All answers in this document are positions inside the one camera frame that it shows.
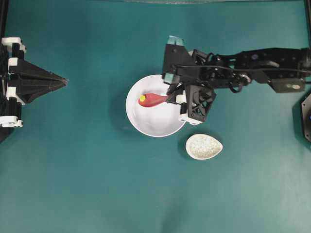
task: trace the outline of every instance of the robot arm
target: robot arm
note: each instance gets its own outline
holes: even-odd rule
[[[0,141],[23,126],[21,109],[34,99],[67,85],[67,80],[24,60],[19,37],[3,37],[0,44]]]
[[[276,92],[301,92],[309,84],[310,49],[263,49],[225,56],[187,52],[183,40],[170,36],[162,78],[169,84],[167,102],[180,104],[179,120],[204,122],[218,88],[241,92],[253,80],[269,84]]]

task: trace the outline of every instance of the small white dish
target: small white dish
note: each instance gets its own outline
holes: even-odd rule
[[[141,94],[166,95],[168,85],[161,75],[150,75],[136,82],[126,98],[126,114],[132,125],[141,133],[151,137],[166,137],[180,130],[185,122],[178,120],[180,105],[162,103],[155,107],[138,104]]]
[[[193,159],[211,159],[223,150],[223,145],[206,134],[195,134],[186,142],[186,151]]]

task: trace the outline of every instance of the green tabletop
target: green tabletop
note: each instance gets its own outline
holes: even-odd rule
[[[161,73],[169,35],[219,54],[309,45],[301,0],[11,0],[6,36],[20,36],[26,60],[69,84],[25,106],[24,127],[0,144],[1,233],[310,232],[304,93],[217,90],[206,123],[166,138],[130,124],[127,92]],[[214,136],[223,152],[191,159],[194,133]]]

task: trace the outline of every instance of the white bowl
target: white bowl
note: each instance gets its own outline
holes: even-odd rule
[[[166,137],[184,126],[185,122],[178,120],[180,105],[162,103],[146,108],[138,104],[141,94],[166,95],[168,87],[163,83],[161,75],[157,74],[142,78],[129,91],[125,104],[127,117],[141,133],[151,137]]]

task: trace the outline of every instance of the white plastic bracket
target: white plastic bracket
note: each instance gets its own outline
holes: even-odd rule
[[[12,52],[13,43],[18,43],[19,44],[19,50],[24,51],[24,53],[26,53],[26,51],[27,51],[26,46],[23,45],[20,37],[3,37],[1,40],[1,43],[4,46],[7,46],[8,52]]]
[[[23,121],[17,116],[0,116],[0,125],[4,128],[20,128],[23,127]]]
[[[188,117],[188,112],[184,113],[184,114],[180,114],[178,116],[178,120],[179,121],[186,121],[188,122],[190,125],[198,125],[201,124],[202,122],[196,119],[192,119],[190,117]]]
[[[16,87],[15,86],[7,86],[6,88],[6,98],[9,100],[10,98],[16,98],[18,103],[21,103],[21,105],[26,105],[25,102],[18,97],[16,94]]]
[[[176,96],[176,103],[187,103],[187,98],[186,98],[186,91],[183,91],[182,95],[177,95]]]
[[[8,73],[11,74],[9,72],[10,70],[10,67],[16,67],[18,64],[18,58],[17,57],[11,57],[9,58],[9,61],[8,61]]]

